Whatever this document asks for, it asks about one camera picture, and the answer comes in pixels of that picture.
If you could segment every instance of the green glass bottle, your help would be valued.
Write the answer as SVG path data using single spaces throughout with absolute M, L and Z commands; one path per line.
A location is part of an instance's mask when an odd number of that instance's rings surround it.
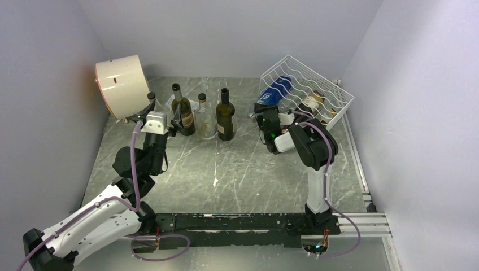
M 230 141 L 236 133 L 234 119 L 234 105 L 229 102 L 229 90 L 221 90 L 221 103 L 216 106 L 216 122 L 218 137 L 223 141 Z
M 190 101 L 181 95 L 179 84 L 174 83 L 171 88 L 173 89 L 173 95 L 175 96 L 173 102 L 171 102 L 171 109 L 173 109 L 173 112 L 176 112 L 176 108 L 180 106 L 181 121 L 183 122 L 184 128 L 181 134 L 184 136 L 190 136 L 196 131 Z

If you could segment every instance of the white wall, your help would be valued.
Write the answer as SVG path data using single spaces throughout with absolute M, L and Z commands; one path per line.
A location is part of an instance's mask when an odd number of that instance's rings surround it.
M 343 77 L 404 270 L 477 270 L 479 3 L 385 0 Z
M 0 1 L 0 25 L 0 269 L 15 270 L 23 234 L 80 205 L 107 118 L 93 82 L 106 54 L 75 0 Z
M 259 77 L 290 54 L 340 78 L 382 0 L 79 0 L 108 57 L 148 76 Z

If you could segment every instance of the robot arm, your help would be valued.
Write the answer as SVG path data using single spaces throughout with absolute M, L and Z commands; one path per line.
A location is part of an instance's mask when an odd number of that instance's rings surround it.
M 329 174 L 325 174 L 325 167 L 329 157 L 329 150 L 322 136 L 309 126 L 291 126 L 284 134 L 281 125 L 293 122 L 292 114 L 281 114 L 275 108 L 268 109 L 262 114 L 262 128 L 265 144 L 270 152 L 278 154 L 296 148 L 301 161 L 307 166 L 309 193 L 306 203 L 306 212 L 314 214 L 315 223 L 321 223 L 332 215 L 332 210 L 326 201 L 329 196 Z M 323 127 L 318 119 L 308 120 L 308 123 L 317 127 L 326 136 L 332 147 L 332 159 L 338 153 L 338 145 L 331 134 Z
M 143 149 L 134 150 L 140 198 L 145 196 L 155 183 L 150 175 L 163 173 L 168 138 L 166 114 L 153 111 L 153 93 L 150 93 L 148 98 L 150 105 L 132 117 L 135 122 L 144 123 L 142 131 L 146 133 Z M 25 233 L 25 255 L 39 247 L 29 259 L 33 270 L 70 271 L 83 259 L 119 238 L 130 234 L 147 235 L 155 232 L 156 214 L 148 204 L 140 202 L 139 209 L 132 207 L 136 206 L 136 195 L 130 147 L 123 147 L 118 151 L 113 168 L 120 177 L 95 199 L 44 231 L 32 229 Z

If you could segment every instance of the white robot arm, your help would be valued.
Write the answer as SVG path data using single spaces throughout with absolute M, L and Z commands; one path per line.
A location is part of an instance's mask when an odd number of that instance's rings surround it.
M 130 147 L 118 151 L 113 168 L 120 177 L 63 221 L 43 231 L 32 229 L 24 234 L 25 254 L 30 255 L 28 260 L 35 271 L 71 271 L 83 259 L 119 238 L 155 233 L 155 212 L 145 202 L 137 201 L 153 187 L 155 182 L 150 176 L 163 172 L 168 129 L 166 114 L 152 111 L 154 95 L 149 94 L 149 99 L 150 105 L 133 116 L 137 128 L 145 123 L 143 149 L 134 149 L 133 156 Z M 135 167 L 130 158 L 134 158 Z

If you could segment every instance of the wine bottle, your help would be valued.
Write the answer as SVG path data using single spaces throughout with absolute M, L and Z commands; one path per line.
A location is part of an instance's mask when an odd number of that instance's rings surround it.
M 229 102 L 229 90 L 221 90 L 221 103 L 216 106 L 216 122 L 218 137 L 223 141 L 230 141 L 236 133 L 234 120 L 234 105 Z
M 193 113 L 191 111 L 190 101 L 181 95 L 180 85 L 174 83 L 171 88 L 173 89 L 174 100 L 171 102 L 171 109 L 173 113 L 176 112 L 176 108 L 180 107 L 181 122 L 183 122 L 184 136 L 190 136 L 195 133 L 196 128 L 194 126 Z
M 201 139 L 211 139 L 216 136 L 216 116 L 210 103 L 206 102 L 206 94 L 198 95 L 199 107 L 194 112 L 194 121 L 197 135 Z

